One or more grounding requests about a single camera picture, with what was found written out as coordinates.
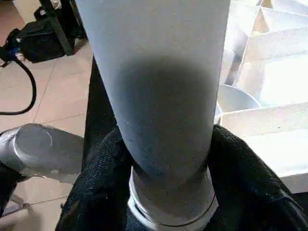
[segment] metal stand leg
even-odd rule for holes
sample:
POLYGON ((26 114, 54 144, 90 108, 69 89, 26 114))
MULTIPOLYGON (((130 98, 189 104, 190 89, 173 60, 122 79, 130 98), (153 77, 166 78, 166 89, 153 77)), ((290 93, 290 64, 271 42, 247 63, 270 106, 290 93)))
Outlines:
POLYGON ((15 212, 18 212, 18 211, 20 211, 24 208, 25 202, 24 202, 23 198, 13 194, 11 196, 11 201, 15 202, 16 205, 13 205, 11 207, 6 208, 2 217, 9 215, 9 214, 12 214, 12 213, 15 213, 15 212))

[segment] beige floor tile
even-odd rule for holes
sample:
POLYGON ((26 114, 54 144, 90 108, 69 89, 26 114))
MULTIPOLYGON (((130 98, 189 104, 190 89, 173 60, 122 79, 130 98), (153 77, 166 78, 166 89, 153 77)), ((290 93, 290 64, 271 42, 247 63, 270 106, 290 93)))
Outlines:
POLYGON ((31 205, 0 220, 0 231, 54 231, 66 198, 31 205))
POLYGON ((60 183, 57 180, 32 177, 18 183, 14 193, 26 203, 33 204, 68 196, 72 187, 72 184, 60 183))
POLYGON ((49 125, 83 137, 85 133, 85 123, 86 115, 84 114, 66 119, 55 120, 52 122, 45 123, 44 125, 49 125))
MULTIPOLYGON (((29 68, 36 81, 47 81, 51 75, 55 60, 33 64, 25 61, 24 64, 29 68)), ((5 68, 0 68, 0 90, 25 86, 30 83, 28 75, 16 63, 11 63, 5 68)))
MULTIPOLYGON (((27 113, 14 116, 0 115, 0 132, 26 123, 32 123, 42 100, 47 81, 37 81, 37 101, 27 113)), ((17 111, 27 107, 32 97, 30 84, 0 90, 0 111, 17 111)))
POLYGON ((63 76, 89 72, 92 66, 92 53, 89 45, 81 48, 72 56, 64 56, 57 59, 54 66, 52 78, 62 78, 63 76))
POLYGON ((86 113, 90 74, 83 72, 51 78, 39 107, 36 123, 46 123, 86 113))

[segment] tile grout line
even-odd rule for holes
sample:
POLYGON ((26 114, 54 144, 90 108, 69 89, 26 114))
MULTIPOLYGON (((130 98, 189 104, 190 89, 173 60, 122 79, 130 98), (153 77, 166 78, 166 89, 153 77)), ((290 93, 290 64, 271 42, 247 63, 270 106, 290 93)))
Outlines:
POLYGON ((50 123, 50 122, 64 120, 64 119, 69 119, 69 118, 73 118, 73 117, 77 117, 77 116, 82 116, 82 115, 86 115, 86 114, 87 113, 85 112, 85 113, 81 113, 81 114, 78 114, 78 115, 72 115, 72 116, 64 117, 64 118, 61 118, 61 119, 54 119, 54 120, 46 121, 46 122, 43 122, 43 123, 40 123, 40 124, 47 124, 47 123, 50 123))
POLYGON ((46 200, 46 201, 39 201, 39 202, 35 202, 35 203, 29 203, 29 205, 39 205, 39 204, 42 204, 42 203, 46 203, 46 202, 51 202, 51 201, 56 201, 56 200, 60 200, 60 199, 64 199, 64 198, 67 198, 68 196, 62 196, 62 197, 59 197, 59 198, 55 198, 55 199, 50 199, 50 200, 46 200))
POLYGON ((48 78, 48 80, 47 80, 46 87, 45 87, 44 92, 43 92, 43 95, 42 95, 42 99, 41 99, 41 101, 39 102, 38 110, 37 110, 37 112, 35 113, 35 116, 34 116, 34 119, 33 119, 32 123, 34 123, 35 120, 37 119, 38 112, 39 112, 39 108, 40 108, 40 106, 41 106, 41 104, 42 104, 42 102, 43 102, 46 89, 47 89, 47 87, 48 87, 48 84, 49 84, 50 79, 51 79, 51 75, 53 74, 53 71, 54 71, 54 68, 55 68, 57 62, 58 62, 58 60, 56 60, 56 61, 54 62, 54 64, 53 64, 52 71, 51 71, 51 73, 50 73, 50 75, 49 75, 49 78, 48 78))

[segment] white pipe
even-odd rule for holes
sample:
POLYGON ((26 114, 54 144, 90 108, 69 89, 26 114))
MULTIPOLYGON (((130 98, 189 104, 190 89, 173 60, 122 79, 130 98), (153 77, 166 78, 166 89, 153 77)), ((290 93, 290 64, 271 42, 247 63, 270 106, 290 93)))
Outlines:
POLYGON ((210 146, 230 0, 76 2, 128 150, 186 182, 210 146))

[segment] black cable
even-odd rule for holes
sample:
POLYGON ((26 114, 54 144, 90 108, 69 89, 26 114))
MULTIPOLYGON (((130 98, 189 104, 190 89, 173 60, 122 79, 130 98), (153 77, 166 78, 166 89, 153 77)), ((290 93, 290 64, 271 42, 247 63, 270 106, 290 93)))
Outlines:
POLYGON ((16 115, 20 115, 23 113, 26 113, 28 111, 30 111, 36 101, 37 98, 37 87, 35 84, 35 79, 32 75, 32 73, 30 72, 30 70, 21 62, 19 61, 14 55, 9 54, 4 48, 0 47, 0 58, 3 59, 4 61, 14 61, 16 62, 29 76, 30 81, 31 81, 31 85, 32 85, 32 99, 31 102, 29 104, 29 106, 21 111, 17 111, 17 112, 0 112, 0 116, 16 116, 16 115))

